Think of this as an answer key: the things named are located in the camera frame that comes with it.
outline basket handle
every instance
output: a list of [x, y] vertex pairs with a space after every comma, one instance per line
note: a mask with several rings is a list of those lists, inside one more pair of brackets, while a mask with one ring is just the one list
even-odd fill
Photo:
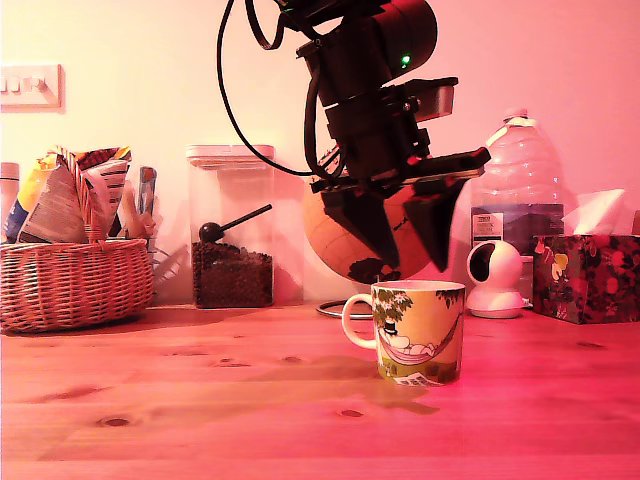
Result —
[[93, 200], [89, 193], [89, 185], [84, 177], [82, 170], [76, 160], [76, 155], [69, 150], [60, 146], [55, 147], [55, 153], [62, 157], [67, 164], [67, 168], [73, 175], [76, 186], [76, 193], [80, 202], [80, 211], [82, 212], [82, 221], [84, 222], [84, 231], [89, 239], [89, 243], [100, 243], [105, 241], [106, 235], [102, 231], [99, 216], [93, 210]]

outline ceramic mug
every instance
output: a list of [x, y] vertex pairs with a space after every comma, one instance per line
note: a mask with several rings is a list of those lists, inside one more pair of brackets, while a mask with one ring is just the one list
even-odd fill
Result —
[[[375, 338], [354, 331], [351, 310], [371, 305]], [[342, 310], [342, 328], [356, 345], [376, 350], [378, 372], [403, 385], [444, 385], [460, 377], [465, 286], [403, 280], [371, 285], [371, 295], [354, 295]]]

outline floral tissue box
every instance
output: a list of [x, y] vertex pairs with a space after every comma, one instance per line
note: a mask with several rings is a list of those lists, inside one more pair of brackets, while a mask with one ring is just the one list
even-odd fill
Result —
[[572, 323], [640, 321], [640, 236], [538, 236], [533, 311]]

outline plastic container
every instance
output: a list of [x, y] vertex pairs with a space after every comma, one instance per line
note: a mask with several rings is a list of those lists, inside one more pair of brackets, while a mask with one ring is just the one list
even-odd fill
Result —
[[[269, 159], [273, 147], [256, 145]], [[244, 145], [190, 145], [189, 205], [194, 302], [199, 308], [266, 307], [273, 304], [273, 211], [226, 231], [215, 243], [201, 227], [224, 226], [271, 203], [273, 168]]]
[[2, 204], [0, 211], [0, 229], [2, 230], [2, 239], [4, 241], [4, 223], [7, 221], [9, 211], [13, 207], [13, 203], [18, 196], [20, 188], [20, 165], [11, 162], [0, 163], [0, 197]]
[[503, 240], [522, 255], [518, 290], [531, 299], [534, 235], [564, 233], [562, 165], [524, 108], [505, 113], [503, 126], [487, 141], [491, 160], [471, 184], [472, 247]]

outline white camera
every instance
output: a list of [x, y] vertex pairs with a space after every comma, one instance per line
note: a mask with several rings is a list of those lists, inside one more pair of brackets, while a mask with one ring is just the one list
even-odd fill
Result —
[[476, 284], [467, 297], [472, 315], [513, 318], [521, 313], [524, 301], [515, 286], [522, 259], [513, 245], [501, 240], [479, 243], [467, 257], [467, 273]]

